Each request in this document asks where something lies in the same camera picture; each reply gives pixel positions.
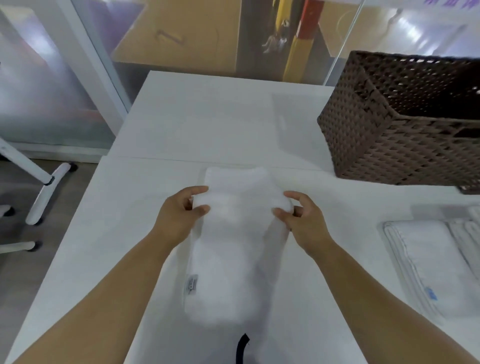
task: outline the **forearm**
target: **forearm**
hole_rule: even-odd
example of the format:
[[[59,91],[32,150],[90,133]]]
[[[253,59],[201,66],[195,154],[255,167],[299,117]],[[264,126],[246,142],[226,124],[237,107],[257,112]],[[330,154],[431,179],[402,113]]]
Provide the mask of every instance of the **forearm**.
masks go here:
[[[323,244],[314,259],[367,362],[478,363],[392,295],[333,240]]]
[[[120,364],[169,249],[148,235],[15,364]]]

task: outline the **wicker basket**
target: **wicker basket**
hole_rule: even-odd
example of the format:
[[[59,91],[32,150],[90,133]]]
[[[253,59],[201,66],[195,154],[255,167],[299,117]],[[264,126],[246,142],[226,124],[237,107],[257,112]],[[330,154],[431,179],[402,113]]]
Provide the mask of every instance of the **wicker basket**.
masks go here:
[[[318,124],[338,177],[480,193],[480,60],[351,52]]]

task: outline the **glass wall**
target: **glass wall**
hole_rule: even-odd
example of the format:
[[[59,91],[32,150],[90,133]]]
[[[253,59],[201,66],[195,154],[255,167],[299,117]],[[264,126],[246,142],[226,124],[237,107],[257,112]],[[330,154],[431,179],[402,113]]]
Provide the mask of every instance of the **glass wall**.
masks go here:
[[[0,136],[110,148],[114,135],[34,12],[0,5]]]
[[[150,70],[335,85],[354,49],[480,49],[478,0],[72,1],[127,107]]]

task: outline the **chair wheel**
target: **chair wheel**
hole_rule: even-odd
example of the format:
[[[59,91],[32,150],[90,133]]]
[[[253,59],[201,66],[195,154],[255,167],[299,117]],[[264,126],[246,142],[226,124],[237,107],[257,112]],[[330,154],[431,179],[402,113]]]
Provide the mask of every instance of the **chair wheel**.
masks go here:
[[[32,249],[27,250],[27,252],[36,252],[38,249],[42,247],[43,243],[42,242],[35,242],[35,246]]]
[[[73,162],[70,162],[70,169],[68,170],[68,172],[75,172],[77,169],[78,169],[78,166],[73,163]]]
[[[13,215],[15,215],[15,212],[16,212],[15,209],[13,207],[10,207],[10,209],[7,212],[5,212],[3,215],[5,217],[13,216]]]

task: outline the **care tag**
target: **care tag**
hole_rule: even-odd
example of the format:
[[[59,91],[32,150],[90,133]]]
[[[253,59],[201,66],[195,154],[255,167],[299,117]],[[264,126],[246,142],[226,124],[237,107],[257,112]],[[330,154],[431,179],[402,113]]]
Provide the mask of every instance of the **care tag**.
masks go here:
[[[187,279],[187,284],[185,286],[185,291],[187,294],[195,294],[197,290],[197,280],[198,274],[192,274]]]

